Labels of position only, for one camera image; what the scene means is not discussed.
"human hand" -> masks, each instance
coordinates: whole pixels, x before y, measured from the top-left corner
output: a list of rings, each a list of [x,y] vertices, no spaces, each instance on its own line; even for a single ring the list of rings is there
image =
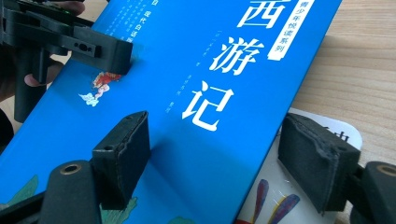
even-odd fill
[[[76,16],[85,10],[84,4],[77,1],[58,2],[56,4]],[[15,94],[17,66],[16,50],[7,45],[0,45],[0,102]],[[51,83],[53,79],[56,78],[63,66],[64,65],[60,62],[51,61],[47,73],[47,83]],[[24,81],[27,85],[32,87],[40,85],[38,81],[33,78],[32,74],[26,75]]]

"wooden table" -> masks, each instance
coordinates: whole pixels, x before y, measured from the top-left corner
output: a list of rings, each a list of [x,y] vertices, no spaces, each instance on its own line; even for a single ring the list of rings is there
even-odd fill
[[[106,1],[86,5],[82,17],[94,21]],[[12,114],[12,102],[0,107]],[[362,166],[396,164],[396,1],[344,0],[292,106],[356,127]],[[348,223],[349,210],[336,223]]]

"table top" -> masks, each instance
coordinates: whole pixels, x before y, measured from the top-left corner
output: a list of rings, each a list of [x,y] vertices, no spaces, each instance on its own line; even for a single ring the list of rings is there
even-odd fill
[[[95,21],[106,1],[85,4],[82,17]],[[360,165],[396,164],[396,1],[344,0],[292,106],[357,128]],[[0,107],[11,115],[13,99]],[[350,204],[336,223],[349,212]]]

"book cover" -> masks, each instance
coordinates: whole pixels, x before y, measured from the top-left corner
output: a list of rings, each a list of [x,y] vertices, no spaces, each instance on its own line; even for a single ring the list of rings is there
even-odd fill
[[[152,155],[111,223],[233,223],[339,4],[110,1],[93,29],[134,43],[130,72],[65,66],[0,157],[0,203],[147,110]]]

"blue book cover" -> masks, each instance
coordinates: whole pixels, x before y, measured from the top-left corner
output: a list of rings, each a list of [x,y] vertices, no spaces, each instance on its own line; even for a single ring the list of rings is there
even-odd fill
[[[132,68],[67,63],[0,157],[0,203],[44,191],[53,168],[147,110],[150,160],[104,222],[233,223],[339,4],[110,1],[92,29],[133,42]]]

